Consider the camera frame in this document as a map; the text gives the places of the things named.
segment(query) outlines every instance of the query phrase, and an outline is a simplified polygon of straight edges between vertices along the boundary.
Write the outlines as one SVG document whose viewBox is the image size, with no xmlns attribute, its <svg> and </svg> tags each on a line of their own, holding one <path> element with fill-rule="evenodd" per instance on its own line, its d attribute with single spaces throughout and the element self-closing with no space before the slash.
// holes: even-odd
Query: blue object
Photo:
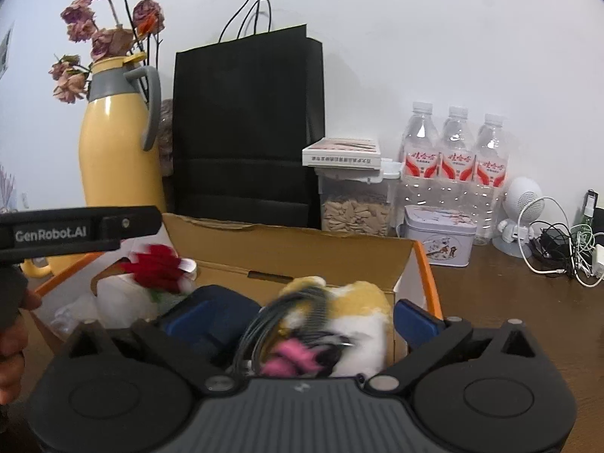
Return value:
<svg viewBox="0 0 604 453">
<path fill-rule="evenodd" d="M 232 360 L 241 335 L 259 311 L 254 300 L 212 284 L 195 290 L 156 324 L 213 365 L 223 366 Z"/>
<path fill-rule="evenodd" d="M 417 349 L 434 339 L 446 325 L 408 299 L 400 299 L 394 305 L 394 328 L 411 349 Z"/>
</svg>

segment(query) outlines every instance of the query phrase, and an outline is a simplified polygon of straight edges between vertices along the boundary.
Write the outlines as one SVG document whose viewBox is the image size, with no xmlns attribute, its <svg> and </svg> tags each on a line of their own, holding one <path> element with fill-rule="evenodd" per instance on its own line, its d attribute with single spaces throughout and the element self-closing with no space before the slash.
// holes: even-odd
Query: human hand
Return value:
<svg viewBox="0 0 604 453">
<path fill-rule="evenodd" d="M 41 304 L 40 297 L 28 291 L 21 307 L 35 310 Z M 12 327 L 0 332 L 0 405 L 15 401 L 21 392 L 21 378 L 25 370 L 25 359 L 21 351 L 26 346 L 27 328 L 23 317 L 19 315 Z"/>
</svg>

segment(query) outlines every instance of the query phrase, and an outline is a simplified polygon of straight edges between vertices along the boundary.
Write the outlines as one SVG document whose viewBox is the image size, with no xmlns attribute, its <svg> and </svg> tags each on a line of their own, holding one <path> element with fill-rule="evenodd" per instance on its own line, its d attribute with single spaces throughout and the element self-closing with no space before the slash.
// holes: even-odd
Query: clear plastic container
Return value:
<svg viewBox="0 0 604 453">
<path fill-rule="evenodd" d="M 315 168 L 324 231 L 388 235 L 402 164 L 382 159 L 379 172 Z"/>
<path fill-rule="evenodd" d="M 474 140 L 467 127 L 467 108 L 449 107 L 449 118 L 440 138 L 439 176 L 449 180 L 472 180 Z"/>
<path fill-rule="evenodd" d="M 485 114 L 484 125 L 474 146 L 476 164 L 473 178 L 476 183 L 490 187 L 503 186 L 509 151 L 502 127 L 503 117 Z"/>
<path fill-rule="evenodd" d="M 472 182 L 468 188 L 462 210 L 468 213 L 478 226 L 474 245 L 487 245 L 496 234 L 497 213 L 503 199 L 503 187 Z"/>
<path fill-rule="evenodd" d="M 396 220 L 393 221 L 393 225 L 397 227 L 403 224 L 405 207 L 409 205 L 459 210 L 470 215 L 469 204 L 473 200 L 470 195 L 471 188 L 470 182 L 403 176 L 398 185 Z"/>
<path fill-rule="evenodd" d="M 399 151 L 404 174 L 430 179 L 439 172 L 439 134 L 432 122 L 432 104 L 413 102 L 413 116 Z"/>
</svg>

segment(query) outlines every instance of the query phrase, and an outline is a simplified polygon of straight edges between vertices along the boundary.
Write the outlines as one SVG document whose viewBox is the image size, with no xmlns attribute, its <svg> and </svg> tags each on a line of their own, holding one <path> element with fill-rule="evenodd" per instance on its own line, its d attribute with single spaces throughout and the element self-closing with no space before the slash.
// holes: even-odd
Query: thermos handle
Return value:
<svg viewBox="0 0 604 453">
<path fill-rule="evenodd" d="M 23 261 L 23 263 L 21 264 L 21 270 L 26 276 L 35 279 L 45 278 L 46 276 L 49 276 L 52 272 L 50 264 L 47 264 L 44 267 L 37 267 L 31 261 L 31 259 L 25 259 Z"/>
<path fill-rule="evenodd" d="M 159 118 L 161 116 L 161 84 L 159 83 L 159 74 L 152 66 L 142 66 L 132 71 L 124 73 L 129 82 L 146 77 L 149 84 L 149 123 L 143 132 L 142 146 L 143 151 L 149 151 L 153 148 L 155 138 L 159 131 Z"/>
</svg>

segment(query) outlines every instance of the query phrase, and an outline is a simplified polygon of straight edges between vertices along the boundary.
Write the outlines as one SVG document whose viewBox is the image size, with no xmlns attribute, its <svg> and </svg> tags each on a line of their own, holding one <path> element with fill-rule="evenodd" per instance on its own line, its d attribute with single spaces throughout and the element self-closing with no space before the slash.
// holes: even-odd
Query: dried flower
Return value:
<svg viewBox="0 0 604 453">
<path fill-rule="evenodd" d="M 59 78 L 61 78 L 61 75 L 64 71 L 66 71 L 67 68 L 69 68 L 69 63 L 58 62 L 52 65 L 52 68 L 50 68 L 48 74 L 52 75 L 52 79 L 54 81 L 57 81 Z"/>
<path fill-rule="evenodd" d="M 52 68 L 50 68 L 48 74 L 52 75 L 52 79 L 54 81 L 57 81 L 59 78 L 61 78 L 61 75 L 63 75 L 64 71 L 71 69 L 72 66 L 78 66 L 79 64 L 80 57 L 78 55 L 65 54 L 61 59 L 58 60 L 58 62 L 52 65 Z"/>
<path fill-rule="evenodd" d="M 65 10 L 61 12 L 61 18 L 67 24 L 75 24 L 92 20 L 94 12 L 90 8 L 91 0 L 74 0 Z"/>
<path fill-rule="evenodd" d="M 126 56 L 132 47 L 134 33 L 130 29 L 101 29 L 92 36 L 92 60 L 97 62 L 103 58 Z"/>
<path fill-rule="evenodd" d="M 159 3 L 153 0 L 142 0 L 132 12 L 132 21 L 138 35 L 159 34 L 165 29 L 164 13 Z"/>
<path fill-rule="evenodd" d="M 67 26 L 69 40 L 75 43 L 88 41 L 96 32 L 97 28 L 92 20 L 79 21 Z"/>
<path fill-rule="evenodd" d="M 57 81 L 54 96 L 66 104 L 74 104 L 76 99 L 83 99 L 88 75 L 83 72 L 67 69 Z"/>
</svg>

